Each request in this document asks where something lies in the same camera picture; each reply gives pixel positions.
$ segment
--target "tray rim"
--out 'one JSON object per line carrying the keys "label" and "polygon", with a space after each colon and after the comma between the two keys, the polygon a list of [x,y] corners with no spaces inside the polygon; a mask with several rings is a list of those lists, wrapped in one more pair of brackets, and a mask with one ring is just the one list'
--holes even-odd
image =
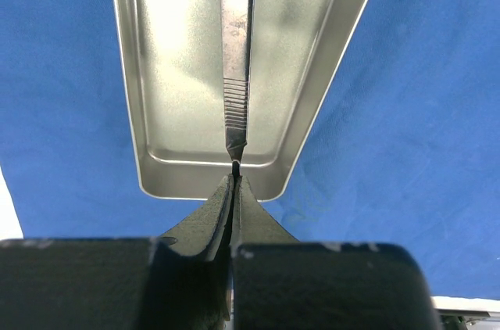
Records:
{"label": "tray rim", "polygon": [[[321,24],[321,28],[319,30],[319,33],[317,35],[317,37],[319,39],[316,39],[313,47],[312,47],[312,50],[309,54],[309,59],[308,59],[308,62],[307,62],[307,65],[306,67],[304,68],[304,77],[308,77],[309,76],[309,71],[310,71],[310,67],[311,67],[311,63],[312,61],[314,60],[315,56],[316,56],[316,52],[318,50],[318,46],[319,46],[319,42],[321,41],[321,38],[323,36],[323,32],[325,30],[325,27],[326,25],[328,25],[328,22],[330,21],[331,19],[331,10],[333,9],[333,6],[334,6],[334,2],[335,0],[330,0],[329,2],[329,5],[327,7],[327,11],[323,17],[323,22]],[[294,154],[294,159],[291,161],[291,165],[290,165],[290,168],[289,170],[287,171],[286,175],[284,176],[284,181],[283,181],[283,184],[281,185],[280,187],[280,191],[272,196],[271,198],[266,198],[266,199],[259,199],[260,202],[267,202],[267,201],[273,201],[275,199],[278,199],[280,196],[282,196],[288,186],[288,182],[290,181],[290,178],[291,178],[291,175],[294,171],[294,168],[295,168],[295,165],[298,161],[298,158],[300,157],[301,155],[301,152],[302,152],[302,149],[304,148],[304,145],[307,141],[307,138],[309,137],[309,133],[310,131],[312,130],[313,128],[313,125],[314,125],[314,122],[316,121],[316,118],[318,116],[318,113],[320,112],[321,110],[321,107],[323,105],[323,102],[324,102],[324,99],[326,98],[327,96],[327,93],[330,89],[330,86],[335,78],[335,74],[337,73],[337,70],[338,70],[338,67],[340,66],[341,64],[341,61],[344,57],[344,54],[349,46],[349,43],[352,39],[352,35],[354,34],[355,32],[355,29],[357,28],[357,25],[359,23],[359,20],[361,18],[361,15],[363,14],[363,11],[364,9],[366,8],[366,3],[368,2],[368,0],[362,0],[362,2],[360,3],[359,5],[359,11],[358,13],[356,14],[356,17],[352,23],[352,28],[350,29],[349,31],[349,34],[348,34],[348,37],[347,39],[345,39],[344,41],[344,44],[343,44],[343,49],[341,50],[341,54],[338,56],[338,59],[336,60],[336,64],[335,64],[335,67],[334,67],[334,70],[333,72],[331,73],[330,75],[330,80],[327,82],[327,86],[324,88],[323,90],[323,94],[320,98],[320,101],[318,102],[317,104],[317,107],[316,107],[316,110],[314,112],[314,114],[312,115],[312,119],[311,119],[311,122],[309,123],[309,126],[307,127],[305,133],[304,133],[304,138],[301,140],[300,142],[300,145],[298,146],[298,149],[296,150],[296,153]],[[144,154],[141,154],[141,152],[139,151],[139,148],[138,148],[138,129],[140,128],[137,128],[136,125],[134,125],[134,117],[133,117],[133,112],[131,110],[131,105],[130,105],[130,87],[128,86],[128,83],[127,83],[127,78],[130,78],[130,74],[129,74],[129,70],[127,69],[127,65],[125,63],[125,59],[124,59],[124,41],[125,39],[123,38],[123,35],[124,35],[124,32],[123,32],[123,11],[122,9],[123,8],[120,8],[120,0],[113,0],[113,8],[114,8],[114,13],[115,13],[115,19],[116,19],[116,32],[117,32],[117,36],[118,36],[118,43],[119,43],[119,48],[120,48],[120,64],[121,64],[121,68],[122,68],[122,76],[123,76],[123,84],[124,84],[124,87],[125,87],[125,96],[126,96],[126,101],[127,101],[127,113],[128,113],[128,119],[129,119],[129,125],[130,125],[130,133],[131,133],[131,139],[132,139],[132,146],[134,148],[134,160],[135,160],[135,165],[136,165],[136,172],[137,172],[137,179],[138,179],[138,184],[139,184],[139,187],[140,189],[143,191],[144,194],[146,195],[149,195],[151,197],[154,197],[154,198],[157,198],[157,199],[187,199],[187,200],[205,200],[208,198],[208,195],[207,196],[201,196],[201,197],[197,197],[197,196],[164,196],[164,195],[156,195],[155,193],[153,193],[152,191],[149,191],[145,185],[144,185],[144,175],[143,175],[143,172],[141,172],[143,166],[146,165],[145,164],[142,164],[141,165],[141,156],[144,155]],[[138,63],[135,63],[135,66],[137,68],[136,71],[139,71],[138,69]],[[142,97],[139,97],[140,98],[140,105],[139,107],[144,110],[144,107],[142,105],[143,103],[143,100],[142,100]],[[144,129],[145,127],[142,128],[142,132],[144,134],[143,138],[146,139],[145,137],[145,133],[144,133]],[[286,135],[289,133],[289,131],[286,131],[282,138],[281,138],[281,141],[280,141],[280,144],[279,146],[281,147],[282,144],[283,144],[283,140],[286,139]],[[173,161],[168,161],[168,160],[162,160],[162,159],[158,159],[157,157],[154,157],[154,156],[151,156],[150,154],[148,154],[148,151],[149,151],[149,148],[147,146],[147,144],[145,145],[145,153],[146,155],[149,156],[149,160],[152,160],[152,161],[155,161],[157,163],[160,163],[161,161],[167,161],[169,165],[176,165]],[[275,163],[278,159],[280,159],[279,157],[279,151],[280,149],[278,149],[277,151],[277,154],[275,155],[274,159],[272,162],[269,162],[269,163],[264,163],[264,164],[258,164],[258,165],[249,165],[249,166],[256,166],[256,167],[270,167],[273,165],[273,163]],[[228,164],[225,164],[225,163],[210,163],[210,164],[200,164],[200,162],[198,161],[190,161],[187,163],[188,166],[196,166],[196,167],[230,167],[230,163]]]}

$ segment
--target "stainless steel tray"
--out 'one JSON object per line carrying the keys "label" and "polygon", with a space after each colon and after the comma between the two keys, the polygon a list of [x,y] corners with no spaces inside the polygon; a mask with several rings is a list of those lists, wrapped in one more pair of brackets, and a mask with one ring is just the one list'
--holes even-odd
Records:
{"label": "stainless steel tray", "polygon": [[[141,188],[205,199],[230,172],[220,0],[114,0]],[[366,0],[255,0],[248,145],[258,199],[285,189]]]}

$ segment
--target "blue cloth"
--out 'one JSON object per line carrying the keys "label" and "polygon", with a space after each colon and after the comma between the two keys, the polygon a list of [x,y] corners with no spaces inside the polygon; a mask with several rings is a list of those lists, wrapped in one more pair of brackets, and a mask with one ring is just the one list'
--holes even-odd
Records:
{"label": "blue cloth", "polygon": [[[287,191],[304,240],[405,246],[432,293],[500,299],[500,0],[370,0]],[[0,164],[26,237],[157,235],[112,0],[2,0]]]}

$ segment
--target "black metal part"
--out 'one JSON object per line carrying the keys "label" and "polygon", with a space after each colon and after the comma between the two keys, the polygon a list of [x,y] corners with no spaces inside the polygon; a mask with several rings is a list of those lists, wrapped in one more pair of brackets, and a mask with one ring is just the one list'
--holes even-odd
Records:
{"label": "black metal part", "polygon": [[467,325],[490,318],[490,314],[482,310],[439,310],[439,314],[445,330],[467,330]]}
{"label": "black metal part", "polygon": [[242,243],[300,242],[281,227],[257,201],[246,177],[236,180],[233,206],[232,249],[238,248]]}
{"label": "black metal part", "polygon": [[420,269],[397,246],[249,244],[237,251],[236,329],[441,328]]}
{"label": "black metal part", "polygon": [[233,175],[233,178],[240,177],[240,163],[237,160],[233,161],[233,164],[231,167],[231,174]]}
{"label": "black metal part", "polygon": [[170,248],[181,256],[213,260],[221,247],[224,232],[230,234],[227,222],[233,193],[234,180],[232,175],[227,175],[201,207],[162,235],[177,240]]}
{"label": "black metal part", "polygon": [[438,329],[403,249],[300,243],[225,177],[160,238],[0,242],[0,329]]}

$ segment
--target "white surface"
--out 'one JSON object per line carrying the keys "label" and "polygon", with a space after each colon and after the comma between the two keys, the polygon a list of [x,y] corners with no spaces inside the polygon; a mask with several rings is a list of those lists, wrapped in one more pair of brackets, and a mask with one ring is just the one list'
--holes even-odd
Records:
{"label": "white surface", "polygon": [[470,330],[500,330],[498,323],[492,322],[478,322],[474,325],[467,325]]}
{"label": "white surface", "polygon": [[0,168],[0,240],[22,238],[23,232],[14,210],[13,199]]}
{"label": "white surface", "polygon": [[454,310],[485,310],[500,312],[500,301],[486,299],[463,299],[462,297],[434,296],[434,307]]}

